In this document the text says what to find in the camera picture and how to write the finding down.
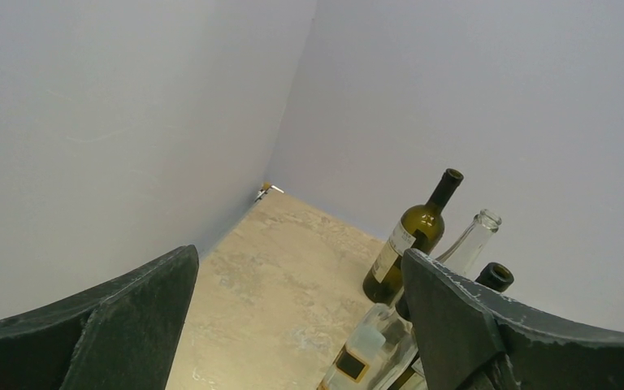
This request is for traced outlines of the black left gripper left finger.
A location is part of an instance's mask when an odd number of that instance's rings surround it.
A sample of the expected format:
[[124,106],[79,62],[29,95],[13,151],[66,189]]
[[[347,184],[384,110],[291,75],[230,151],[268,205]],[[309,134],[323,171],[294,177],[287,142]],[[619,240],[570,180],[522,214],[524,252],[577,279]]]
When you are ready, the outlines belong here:
[[193,245],[0,320],[0,389],[163,389],[199,270]]

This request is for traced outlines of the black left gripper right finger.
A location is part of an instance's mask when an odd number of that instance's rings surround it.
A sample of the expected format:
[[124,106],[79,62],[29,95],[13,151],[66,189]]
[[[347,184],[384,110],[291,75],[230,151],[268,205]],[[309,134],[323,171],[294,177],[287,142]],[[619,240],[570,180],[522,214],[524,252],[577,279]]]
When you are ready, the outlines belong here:
[[430,389],[624,389],[624,332],[537,310],[416,249],[401,265]]

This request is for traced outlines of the green wine bottle front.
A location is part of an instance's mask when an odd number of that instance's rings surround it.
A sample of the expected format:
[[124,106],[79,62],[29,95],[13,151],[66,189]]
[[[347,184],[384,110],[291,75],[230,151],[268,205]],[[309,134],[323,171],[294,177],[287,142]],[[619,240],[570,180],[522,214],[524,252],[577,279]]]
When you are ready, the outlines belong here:
[[[482,269],[475,282],[502,293],[514,282],[514,275],[502,264],[490,262]],[[411,389],[427,389],[418,351],[415,351],[409,365],[388,386],[388,390]]]

